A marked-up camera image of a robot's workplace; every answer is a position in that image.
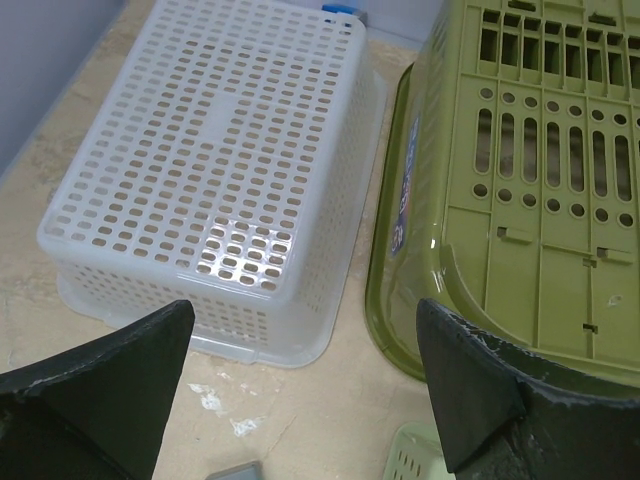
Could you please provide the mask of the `light green plastic tray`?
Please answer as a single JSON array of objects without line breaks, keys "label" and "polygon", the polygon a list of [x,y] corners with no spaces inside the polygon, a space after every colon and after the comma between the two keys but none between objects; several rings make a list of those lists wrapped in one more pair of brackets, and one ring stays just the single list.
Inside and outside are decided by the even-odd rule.
[{"label": "light green plastic tray", "polygon": [[393,438],[384,480],[453,480],[434,424],[409,422]]}]

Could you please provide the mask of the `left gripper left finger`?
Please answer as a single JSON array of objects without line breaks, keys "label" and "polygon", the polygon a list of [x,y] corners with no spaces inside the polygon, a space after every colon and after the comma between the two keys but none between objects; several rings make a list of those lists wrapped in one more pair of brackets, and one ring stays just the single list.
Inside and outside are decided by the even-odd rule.
[{"label": "left gripper left finger", "polygon": [[4,479],[149,479],[195,314],[174,301],[1,376]]}]

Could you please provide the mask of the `large olive green basket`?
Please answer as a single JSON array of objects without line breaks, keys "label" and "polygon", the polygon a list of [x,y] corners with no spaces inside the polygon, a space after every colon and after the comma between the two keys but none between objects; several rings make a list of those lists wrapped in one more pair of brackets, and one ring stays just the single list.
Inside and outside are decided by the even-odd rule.
[{"label": "large olive green basket", "polygon": [[639,5],[445,1],[397,89],[365,293],[417,380],[431,298],[639,383]]}]

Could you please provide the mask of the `white perforated plastic basket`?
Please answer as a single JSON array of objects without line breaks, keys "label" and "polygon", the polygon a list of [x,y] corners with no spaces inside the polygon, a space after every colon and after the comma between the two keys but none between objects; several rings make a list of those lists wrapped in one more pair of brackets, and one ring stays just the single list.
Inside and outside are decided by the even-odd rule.
[{"label": "white perforated plastic basket", "polygon": [[120,328],[186,299],[196,350],[314,362],[386,99],[353,15],[157,2],[38,228],[61,300]]}]

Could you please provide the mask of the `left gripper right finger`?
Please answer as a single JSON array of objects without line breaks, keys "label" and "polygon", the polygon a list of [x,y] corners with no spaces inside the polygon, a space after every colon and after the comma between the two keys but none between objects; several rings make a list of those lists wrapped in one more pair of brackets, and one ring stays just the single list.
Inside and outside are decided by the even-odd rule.
[{"label": "left gripper right finger", "polygon": [[416,334],[458,479],[636,479],[639,391],[544,359],[432,299]]}]

